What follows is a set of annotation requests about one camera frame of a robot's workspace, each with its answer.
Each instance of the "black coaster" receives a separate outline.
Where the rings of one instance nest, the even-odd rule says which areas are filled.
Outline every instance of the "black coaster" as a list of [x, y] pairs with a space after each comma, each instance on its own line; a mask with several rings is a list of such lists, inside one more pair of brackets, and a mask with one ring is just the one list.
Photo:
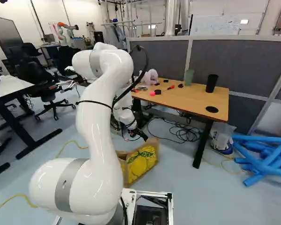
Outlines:
[[210, 113], [217, 113], [219, 111], [217, 108], [213, 106], [207, 106], [205, 109]]
[[159, 89], [156, 89], [154, 92], [156, 95], [161, 95], [161, 90], [159, 90]]

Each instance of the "yellow cable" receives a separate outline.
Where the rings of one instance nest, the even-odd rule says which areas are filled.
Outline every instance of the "yellow cable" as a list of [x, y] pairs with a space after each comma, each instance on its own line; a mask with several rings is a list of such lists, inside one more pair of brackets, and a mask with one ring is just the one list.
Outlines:
[[9, 200], [12, 200], [13, 198], [16, 198], [16, 197], [24, 197], [27, 201], [27, 203], [32, 207], [32, 208], [37, 208], [37, 206], [33, 205], [30, 201], [29, 201], [29, 198], [24, 195], [24, 194], [17, 194], [17, 195], [14, 195], [12, 197], [10, 197], [9, 199], [7, 199], [4, 203], [1, 203], [0, 204], [0, 208], [5, 205]]
[[87, 148], [88, 148], [88, 147], [81, 147], [81, 146], [79, 146], [78, 142], [75, 141], [75, 140], [70, 140], [70, 141], [64, 143], [64, 146], [62, 146], [61, 150], [57, 153], [56, 158], [59, 157], [59, 155], [61, 154], [61, 152], [62, 152], [63, 149], [65, 148], [65, 146], [66, 146], [67, 144], [69, 144], [70, 142], [74, 142], [74, 143], [76, 144], [76, 146], [77, 146], [79, 149], [87, 149]]
[[223, 168], [224, 171], [226, 171], [226, 172], [228, 172], [228, 173], [230, 173], [230, 174], [232, 174], [232, 175], [240, 175], [240, 174], [246, 172], [246, 171], [243, 170], [243, 169], [241, 169], [241, 170], [242, 170], [241, 172], [231, 172], [231, 171], [227, 170], [227, 169], [224, 167], [223, 163], [224, 163], [224, 162], [227, 162], [227, 161], [234, 160], [235, 158], [234, 158], [234, 157], [228, 157], [228, 156], [226, 156], [226, 155], [224, 155], [224, 154], [222, 154], [222, 153], [220, 153], [220, 152], [218, 152], [218, 151], [217, 151], [217, 153], [219, 153], [220, 155], [225, 156], [225, 157], [227, 158], [227, 159], [223, 159], [223, 160], [221, 161], [221, 164], [220, 164], [220, 165], [210, 163], [210, 162], [208, 162], [206, 159], [204, 159], [203, 157], [202, 157], [202, 159], [204, 159], [205, 162], [207, 162], [207, 163], [210, 164], [210, 165], [214, 165], [214, 166]]
[[232, 175], [240, 175], [240, 174], [242, 174], [242, 172], [244, 172], [244, 170], [241, 170], [241, 172], [230, 172], [229, 170], [227, 170], [227, 169], [224, 167], [223, 162], [227, 162], [227, 161], [231, 161], [231, 160], [234, 160], [234, 159], [233, 159], [233, 158], [230, 158], [230, 159], [224, 159], [224, 160], [221, 161], [221, 166], [222, 166], [222, 168], [224, 169], [224, 171], [226, 171], [226, 172], [228, 172], [228, 173], [230, 173], [230, 174], [232, 174]]

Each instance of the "screwdriver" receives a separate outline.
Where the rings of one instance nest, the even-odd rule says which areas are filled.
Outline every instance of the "screwdriver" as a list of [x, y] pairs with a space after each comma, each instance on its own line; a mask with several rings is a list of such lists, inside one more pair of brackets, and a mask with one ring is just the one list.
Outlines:
[[172, 86], [168, 87], [167, 90], [173, 89], [174, 87], [175, 87], [175, 86], [172, 85]]

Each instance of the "black cup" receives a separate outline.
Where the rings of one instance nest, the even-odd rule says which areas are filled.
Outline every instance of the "black cup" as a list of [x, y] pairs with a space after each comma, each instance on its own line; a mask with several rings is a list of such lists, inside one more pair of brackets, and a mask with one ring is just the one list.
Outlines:
[[206, 92], [207, 93], [212, 93], [214, 92], [214, 88], [217, 82], [217, 79], [219, 78], [218, 75], [216, 74], [210, 74], [208, 76], [207, 84], [206, 84]]

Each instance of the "ceiling light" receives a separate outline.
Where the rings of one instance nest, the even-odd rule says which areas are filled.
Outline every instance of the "ceiling light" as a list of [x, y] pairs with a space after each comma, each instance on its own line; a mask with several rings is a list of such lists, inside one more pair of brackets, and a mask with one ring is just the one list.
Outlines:
[[240, 24], [248, 24], [248, 22], [249, 22], [249, 20], [243, 19], [243, 20], [240, 21]]

